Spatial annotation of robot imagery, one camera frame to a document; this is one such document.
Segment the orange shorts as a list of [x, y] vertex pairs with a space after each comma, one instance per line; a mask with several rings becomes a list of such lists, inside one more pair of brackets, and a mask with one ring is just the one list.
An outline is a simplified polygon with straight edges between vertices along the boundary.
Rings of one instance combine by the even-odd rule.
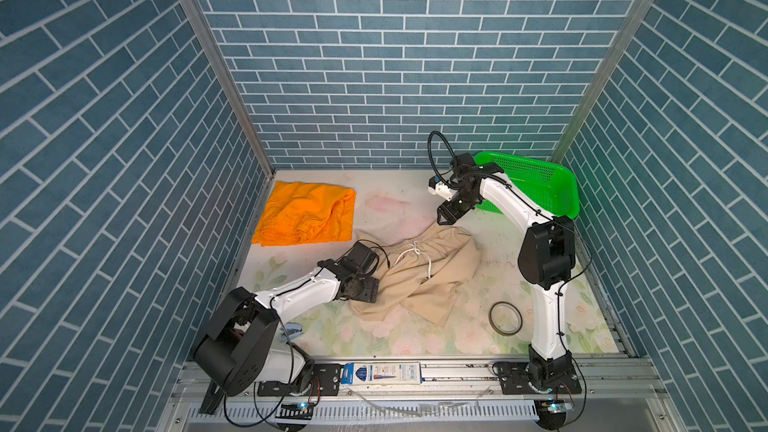
[[349, 241], [356, 196], [354, 189], [337, 185], [277, 181], [251, 243], [267, 247]]

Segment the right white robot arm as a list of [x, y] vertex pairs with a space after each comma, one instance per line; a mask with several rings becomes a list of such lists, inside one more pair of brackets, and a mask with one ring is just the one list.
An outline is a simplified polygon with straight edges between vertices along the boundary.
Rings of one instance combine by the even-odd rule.
[[454, 155], [451, 176], [433, 166], [429, 192], [444, 199], [437, 209], [440, 225], [453, 225], [489, 201], [523, 233], [517, 266], [533, 286], [534, 324], [527, 373], [531, 387], [548, 392], [574, 372], [565, 339], [565, 295], [576, 265], [575, 231], [567, 216], [556, 216], [534, 203], [497, 164], [477, 164], [469, 154]]

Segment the green plastic basket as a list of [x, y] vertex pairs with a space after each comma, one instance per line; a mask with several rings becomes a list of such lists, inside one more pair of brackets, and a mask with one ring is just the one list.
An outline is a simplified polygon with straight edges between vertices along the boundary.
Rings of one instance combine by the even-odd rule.
[[578, 217], [578, 182], [566, 167], [498, 151], [479, 152], [474, 160], [478, 165], [495, 163], [500, 166], [512, 183], [555, 216], [565, 215], [570, 219]]

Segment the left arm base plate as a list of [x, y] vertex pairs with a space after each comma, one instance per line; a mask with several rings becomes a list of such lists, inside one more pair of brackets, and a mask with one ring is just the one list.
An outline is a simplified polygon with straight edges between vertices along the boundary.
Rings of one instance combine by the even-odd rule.
[[299, 376], [291, 383], [265, 381], [257, 384], [259, 397], [288, 396], [337, 396], [344, 366], [333, 363], [315, 363], [311, 369], [305, 365]]

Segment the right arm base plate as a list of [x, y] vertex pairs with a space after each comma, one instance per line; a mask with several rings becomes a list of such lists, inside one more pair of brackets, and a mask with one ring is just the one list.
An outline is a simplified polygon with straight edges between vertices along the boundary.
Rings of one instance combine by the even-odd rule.
[[497, 378], [504, 395], [576, 395], [582, 392], [580, 376], [569, 361], [560, 365], [554, 362], [499, 361], [491, 365], [491, 372]]

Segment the beige shorts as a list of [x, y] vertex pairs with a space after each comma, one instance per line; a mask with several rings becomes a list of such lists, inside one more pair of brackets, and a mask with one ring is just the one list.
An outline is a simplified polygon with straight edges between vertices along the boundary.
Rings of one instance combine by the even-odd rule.
[[415, 237], [385, 246], [378, 256], [383, 262], [373, 273], [379, 281], [377, 297], [373, 303], [351, 301], [352, 312], [378, 322], [401, 307], [443, 327], [459, 287], [474, 277], [481, 253], [465, 229], [434, 223]]

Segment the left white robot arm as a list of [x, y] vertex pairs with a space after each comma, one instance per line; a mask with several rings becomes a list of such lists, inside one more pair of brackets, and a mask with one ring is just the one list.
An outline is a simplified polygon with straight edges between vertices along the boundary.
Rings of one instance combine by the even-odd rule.
[[374, 273], [388, 263], [382, 248], [357, 241], [292, 282], [255, 293], [233, 289], [193, 346], [195, 363], [213, 390], [226, 397], [259, 383], [274, 384], [280, 395], [304, 392], [313, 381], [314, 360], [288, 337], [288, 323], [334, 301], [374, 303], [379, 287]]

